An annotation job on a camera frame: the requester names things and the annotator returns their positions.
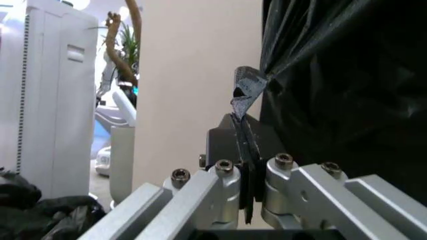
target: wooden branch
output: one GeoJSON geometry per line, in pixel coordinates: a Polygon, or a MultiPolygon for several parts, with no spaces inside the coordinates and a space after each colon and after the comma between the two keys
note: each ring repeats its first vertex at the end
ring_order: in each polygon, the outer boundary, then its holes
{"type": "Polygon", "coordinates": [[[127,8],[129,9],[130,18],[132,19],[133,32],[135,33],[136,42],[138,43],[138,50],[141,42],[141,13],[135,0],[125,0],[127,8]]]}
{"type": "Polygon", "coordinates": [[[131,66],[129,66],[128,63],[123,59],[121,59],[115,50],[115,41],[119,31],[120,23],[121,17],[119,14],[108,12],[108,17],[105,21],[105,25],[108,27],[108,32],[105,37],[106,53],[108,54],[108,57],[114,62],[115,66],[126,79],[126,81],[132,83],[133,86],[137,86],[138,81],[131,69],[131,66]]]}

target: crumpled black plastic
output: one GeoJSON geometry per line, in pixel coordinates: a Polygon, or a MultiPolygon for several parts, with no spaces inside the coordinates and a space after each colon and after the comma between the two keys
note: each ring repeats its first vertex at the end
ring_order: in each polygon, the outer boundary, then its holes
{"type": "Polygon", "coordinates": [[[92,197],[41,197],[40,190],[14,172],[0,170],[0,239],[77,239],[105,216],[92,197]]]}
{"type": "Polygon", "coordinates": [[[27,209],[42,197],[42,192],[22,176],[0,170],[0,206],[27,209]]]}
{"type": "Polygon", "coordinates": [[[260,121],[300,165],[378,174],[427,205],[425,0],[265,0],[260,121]]]}

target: floor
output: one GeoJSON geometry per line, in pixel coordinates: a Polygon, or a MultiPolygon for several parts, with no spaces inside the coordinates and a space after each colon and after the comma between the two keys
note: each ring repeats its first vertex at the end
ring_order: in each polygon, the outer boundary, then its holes
{"type": "Polygon", "coordinates": [[[104,211],[110,211],[110,180],[107,176],[99,175],[95,170],[95,160],[90,161],[89,192],[98,197],[98,202],[104,211]]]}

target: black cloth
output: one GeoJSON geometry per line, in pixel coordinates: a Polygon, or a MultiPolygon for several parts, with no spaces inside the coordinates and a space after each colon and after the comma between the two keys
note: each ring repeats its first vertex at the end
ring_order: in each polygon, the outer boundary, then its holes
{"type": "Polygon", "coordinates": [[[22,176],[0,170],[0,239],[74,240],[105,216],[90,196],[44,199],[22,176]]]}
{"type": "Polygon", "coordinates": [[[427,206],[425,0],[265,0],[260,121],[300,165],[378,174],[427,206]]]}

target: bolt head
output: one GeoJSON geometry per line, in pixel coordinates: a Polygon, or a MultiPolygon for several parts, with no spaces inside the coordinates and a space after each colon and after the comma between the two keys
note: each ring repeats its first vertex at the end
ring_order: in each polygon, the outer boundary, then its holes
{"type": "Polygon", "coordinates": [[[338,164],[330,161],[322,163],[321,168],[336,179],[340,178],[343,172],[338,164]]]}
{"type": "Polygon", "coordinates": [[[278,168],[289,170],[294,165],[294,158],[287,153],[279,153],[274,157],[274,162],[278,168]]]}
{"type": "Polygon", "coordinates": [[[172,181],[172,186],[177,189],[181,189],[189,180],[190,172],[184,168],[175,169],[170,175],[170,180],[172,181]]]}
{"type": "Polygon", "coordinates": [[[227,159],[221,159],[215,163],[215,168],[217,171],[230,173],[233,171],[233,162],[227,159]]]}
{"type": "Polygon", "coordinates": [[[206,154],[200,154],[198,156],[198,166],[200,168],[205,168],[206,167],[206,154]]]}

